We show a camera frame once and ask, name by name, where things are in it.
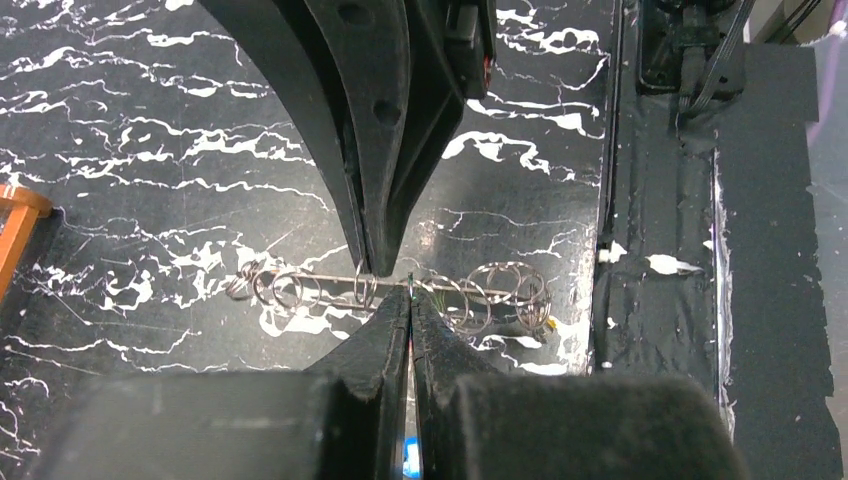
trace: black table surface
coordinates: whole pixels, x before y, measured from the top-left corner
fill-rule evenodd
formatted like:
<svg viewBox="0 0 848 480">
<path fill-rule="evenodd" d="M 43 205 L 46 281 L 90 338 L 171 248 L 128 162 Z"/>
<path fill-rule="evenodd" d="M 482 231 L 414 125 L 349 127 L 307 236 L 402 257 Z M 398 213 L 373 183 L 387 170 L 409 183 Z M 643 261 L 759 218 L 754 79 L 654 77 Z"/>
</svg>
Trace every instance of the black table surface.
<svg viewBox="0 0 848 480">
<path fill-rule="evenodd" d="M 532 265 L 555 331 L 469 342 L 506 371 L 584 373 L 613 2 L 498 8 L 491 94 L 469 102 L 395 274 Z M 257 258 L 353 266 L 297 129 L 200 5 L 6 2 L 0 35 L 0 180 L 57 211 L 2 305 L 0 477 L 23 474 L 86 378 L 300 369 L 366 321 L 224 295 Z"/>
</svg>

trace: wire coil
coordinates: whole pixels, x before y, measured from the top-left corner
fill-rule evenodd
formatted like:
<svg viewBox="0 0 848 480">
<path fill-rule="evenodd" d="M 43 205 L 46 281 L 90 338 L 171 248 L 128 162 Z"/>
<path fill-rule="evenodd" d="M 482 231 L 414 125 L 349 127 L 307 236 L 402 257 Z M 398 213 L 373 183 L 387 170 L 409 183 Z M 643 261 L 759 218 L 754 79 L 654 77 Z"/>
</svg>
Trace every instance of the wire coil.
<svg viewBox="0 0 848 480">
<path fill-rule="evenodd" d="M 493 309 L 510 307 L 518 322 L 530 330 L 542 327 L 551 310 L 551 293 L 538 270 L 523 262 L 492 262 L 480 265 L 462 279 L 433 274 L 422 280 L 412 274 L 402 281 L 379 279 L 361 273 L 357 266 L 352 277 L 320 275 L 298 267 L 266 267 L 253 260 L 241 266 L 227 283 L 225 293 L 235 301 L 255 298 L 259 303 L 294 313 L 300 308 L 319 306 L 374 311 L 378 290 L 409 286 L 426 292 L 445 323 L 458 333 L 475 335 L 495 318 Z M 511 278 L 511 289 L 498 289 L 499 278 Z M 340 293 L 327 288 L 332 285 Z"/>
</svg>

